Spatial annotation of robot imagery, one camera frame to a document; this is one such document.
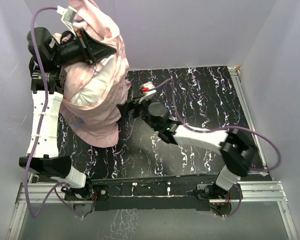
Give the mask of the pink purple Elsa pillowcase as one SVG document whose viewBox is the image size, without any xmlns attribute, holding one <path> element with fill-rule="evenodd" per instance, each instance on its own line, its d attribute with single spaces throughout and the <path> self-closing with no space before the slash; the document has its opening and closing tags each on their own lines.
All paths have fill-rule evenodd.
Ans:
<svg viewBox="0 0 300 240">
<path fill-rule="evenodd" d="M 67 76 L 59 112 L 73 132 L 87 144 L 98 148 L 113 147 L 119 140 L 117 122 L 121 114 L 117 104 L 126 102 L 131 87 L 126 80 L 129 63 L 124 40 L 117 24 L 92 0 L 70 0 L 68 4 L 77 10 L 74 29 L 84 28 L 93 39 L 115 48 L 116 63 L 112 81 L 93 106 L 75 105 L 70 100 L 88 83 L 94 67 L 99 63 L 89 65 L 78 62 L 66 66 Z"/>
</svg>

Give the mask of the white pillow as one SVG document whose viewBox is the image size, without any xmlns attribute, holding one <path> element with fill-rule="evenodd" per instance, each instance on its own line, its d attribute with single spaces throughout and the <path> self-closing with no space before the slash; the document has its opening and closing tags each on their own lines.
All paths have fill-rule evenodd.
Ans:
<svg viewBox="0 0 300 240">
<path fill-rule="evenodd" d="M 117 57 L 113 54 L 98 63 L 87 84 L 71 98 L 70 102 L 78 106 L 94 106 L 112 81 L 116 61 Z"/>
</svg>

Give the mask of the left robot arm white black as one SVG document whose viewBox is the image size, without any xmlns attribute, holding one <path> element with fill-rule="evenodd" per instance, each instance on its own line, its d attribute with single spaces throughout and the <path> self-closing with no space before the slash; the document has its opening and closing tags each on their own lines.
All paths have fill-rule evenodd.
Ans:
<svg viewBox="0 0 300 240">
<path fill-rule="evenodd" d="M 93 195 L 87 176 L 72 165 L 69 156 L 59 156 L 57 132 L 59 112 L 63 100 L 57 88 L 66 79 L 65 65 L 99 63 L 116 50 L 93 39 L 83 29 L 65 31 L 70 36 L 63 43 L 57 42 L 45 27 L 35 27 L 27 35 L 31 76 L 30 90 L 33 99 L 33 121 L 29 148 L 26 156 L 19 158 L 19 166 L 26 173 L 43 175 L 76 189 L 83 200 Z"/>
</svg>

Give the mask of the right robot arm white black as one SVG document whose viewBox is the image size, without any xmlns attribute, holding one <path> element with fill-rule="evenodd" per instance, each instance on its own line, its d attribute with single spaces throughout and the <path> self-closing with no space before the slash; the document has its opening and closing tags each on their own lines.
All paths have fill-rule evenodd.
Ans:
<svg viewBox="0 0 300 240">
<path fill-rule="evenodd" d="M 215 181 L 194 190 L 197 199 L 229 199 L 231 188 L 248 175 L 258 154 L 255 144 L 240 129 L 211 132 L 191 127 L 173 120 L 160 102 L 136 98 L 117 104 L 117 108 L 122 117 L 132 112 L 133 118 L 142 118 L 167 144 L 200 147 L 222 156 L 224 166 Z"/>
</svg>

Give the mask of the black marbled table mat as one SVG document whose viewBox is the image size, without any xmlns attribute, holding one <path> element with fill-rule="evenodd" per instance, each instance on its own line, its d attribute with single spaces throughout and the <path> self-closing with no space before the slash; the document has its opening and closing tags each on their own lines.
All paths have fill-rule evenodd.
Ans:
<svg viewBox="0 0 300 240">
<path fill-rule="evenodd" d="M 173 120 L 192 128 L 200 127 L 207 136 L 240 129 L 251 141 L 251 117 L 247 113 L 239 85 L 239 72 L 228 66 L 189 67 L 130 71 L 128 97 L 139 95 L 140 85 L 152 81 L 153 97 L 164 104 Z M 222 157 L 202 145 L 167 144 L 141 119 L 131 115 L 119 122 L 118 143 L 110 147 L 85 143 L 59 117 L 58 146 L 71 157 L 73 165 L 92 179 L 150 177 L 217 173 Z"/>
</svg>

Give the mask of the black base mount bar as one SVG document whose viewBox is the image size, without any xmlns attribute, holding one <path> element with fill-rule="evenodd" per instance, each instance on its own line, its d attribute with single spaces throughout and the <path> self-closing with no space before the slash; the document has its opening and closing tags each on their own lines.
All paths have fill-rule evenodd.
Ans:
<svg viewBox="0 0 300 240">
<path fill-rule="evenodd" d="M 88 180 L 83 189 L 61 191 L 67 201 L 89 201 L 94 211 L 193 209 L 210 211 L 213 202 L 217 211 L 231 212 L 229 204 L 241 201 L 240 184 L 229 190 L 215 185 L 215 174 L 192 174 L 143 178 Z"/>
</svg>

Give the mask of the aluminium frame rail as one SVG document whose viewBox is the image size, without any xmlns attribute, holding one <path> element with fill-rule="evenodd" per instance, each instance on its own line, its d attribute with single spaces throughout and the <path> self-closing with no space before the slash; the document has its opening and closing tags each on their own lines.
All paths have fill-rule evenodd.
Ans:
<svg viewBox="0 0 300 240">
<path fill-rule="evenodd" d="M 232 200 L 231 203 L 241 205 L 243 202 L 276 202 L 280 215 L 285 227 L 285 231 L 290 240 L 298 238 L 295 225 L 293 223 L 286 193 L 280 181 L 265 181 L 264 177 L 269 175 L 269 168 L 264 166 L 260 170 L 253 170 L 246 177 L 243 177 L 237 184 L 240 185 L 242 200 Z M 65 204 L 66 207 L 72 208 L 75 205 L 90 205 L 90 201 L 83 200 L 65 200 L 65 194 L 62 188 L 67 186 L 61 182 L 30 182 L 28 186 L 21 185 L 16 198 L 15 209 L 10 225 L 8 239 L 16 240 L 19 238 L 22 224 L 27 211 L 27 201 L 33 201 L 35 204 L 42 206 L 46 204 Z"/>
</svg>

